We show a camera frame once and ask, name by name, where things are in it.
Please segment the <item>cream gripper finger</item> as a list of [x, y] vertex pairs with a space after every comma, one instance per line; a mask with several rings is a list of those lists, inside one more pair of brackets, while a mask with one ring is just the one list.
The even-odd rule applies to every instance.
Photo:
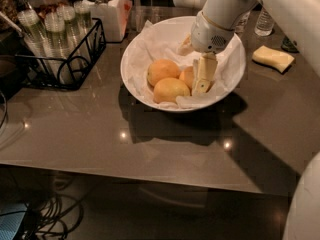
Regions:
[[203, 53], [193, 60], [192, 95], [207, 93], [214, 82], [218, 61], [214, 53]]
[[184, 41], [177, 48], [177, 54], [181, 56], [186, 56], [194, 51], [191, 43], [191, 35], [187, 35]]

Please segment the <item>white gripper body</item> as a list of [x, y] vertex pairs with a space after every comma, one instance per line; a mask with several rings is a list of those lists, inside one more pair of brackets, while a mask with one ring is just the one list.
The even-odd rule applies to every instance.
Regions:
[[234, 36], [233, 30], [226, 30], [212, 22], [200, 11], [191, 27], [192, 47], [201, 53], [220, 53], [225, 50]]

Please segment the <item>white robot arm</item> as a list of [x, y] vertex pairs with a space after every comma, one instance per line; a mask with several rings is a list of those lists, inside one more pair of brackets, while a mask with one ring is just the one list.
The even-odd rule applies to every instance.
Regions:
[[[320, 75], [320, 0], [205, 0], [191, 28], [198, 52], [222, 52], [242, 14], [261, 4]], [[320, 240], [320, 153], [306, 166], [287, 215], [283, 240]]]

